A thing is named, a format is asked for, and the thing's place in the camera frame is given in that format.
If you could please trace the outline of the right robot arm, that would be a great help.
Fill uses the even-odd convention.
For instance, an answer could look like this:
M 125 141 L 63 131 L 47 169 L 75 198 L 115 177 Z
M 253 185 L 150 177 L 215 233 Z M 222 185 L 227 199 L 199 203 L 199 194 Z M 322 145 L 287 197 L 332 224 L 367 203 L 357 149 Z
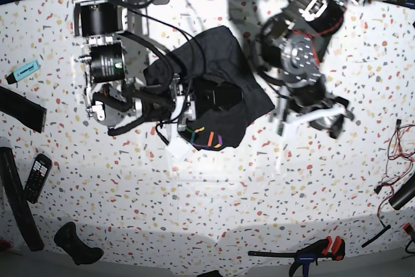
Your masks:
M 193 146 L 198 132 L 187 124 L 213 110 L 227 112 L 243 100 L 241 89 L 223 80 L 192 75 L 172 53 L 128 28 L 128 11 L 140 4 L 127 0 L 74 0 L 75 34 L 86 43 L 79 60 L 85 65 L 84 98 L 88 115 L 105 125 L 112 137 L 126 134 L 143 123 L 166 128 L 160 138 L 167 152 L 181 158 Z M 128 78 L 123 39 L 148 49 L 158 59 L 153 83 Z

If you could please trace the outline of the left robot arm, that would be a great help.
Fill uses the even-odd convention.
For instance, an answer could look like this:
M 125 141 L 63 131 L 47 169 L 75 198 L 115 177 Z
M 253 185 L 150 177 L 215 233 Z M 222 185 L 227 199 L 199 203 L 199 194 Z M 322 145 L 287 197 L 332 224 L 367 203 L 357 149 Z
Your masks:
M 320 65 L 332 35 L 343 23 L 348 0 L 289 0 L 262 26 L 252 49 L 257 72 L 277 86 L 277 132 L 287 137 L 301 124 L 336 139 L 345 119 L 354 114 L 349 102 L 326 88 Z

